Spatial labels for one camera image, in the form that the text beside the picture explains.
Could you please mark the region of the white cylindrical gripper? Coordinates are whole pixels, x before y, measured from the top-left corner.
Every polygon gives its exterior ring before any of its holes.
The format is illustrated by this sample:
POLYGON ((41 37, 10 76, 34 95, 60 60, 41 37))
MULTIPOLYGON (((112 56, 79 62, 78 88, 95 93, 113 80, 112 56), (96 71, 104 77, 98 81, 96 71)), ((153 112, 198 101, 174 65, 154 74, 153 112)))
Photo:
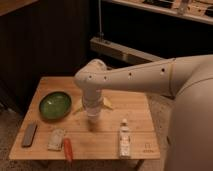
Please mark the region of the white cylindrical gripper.
MULTIPOLYGON (((84 90, 82 103, 88 116, 98 116, 101 112, 102 105, 104 105, 105 108, 113 110, 111 102, 106 97, 103 98, 101 90, 84 90)), ((83 107, 74 106, 72 115, 76 115, 78 112, 83 111, 83 107)))

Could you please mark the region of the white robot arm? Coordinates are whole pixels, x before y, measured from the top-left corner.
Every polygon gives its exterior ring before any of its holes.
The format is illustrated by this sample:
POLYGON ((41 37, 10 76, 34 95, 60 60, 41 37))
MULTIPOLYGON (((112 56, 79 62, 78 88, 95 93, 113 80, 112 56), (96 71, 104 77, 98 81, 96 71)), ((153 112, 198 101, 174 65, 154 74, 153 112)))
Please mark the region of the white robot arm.
POLYGON ((174 99, 164 171, 213 171, 213 54, 158 60, 109 70, 93 59, 74 76, 83 107, 100 113, 104 89, 174 99))

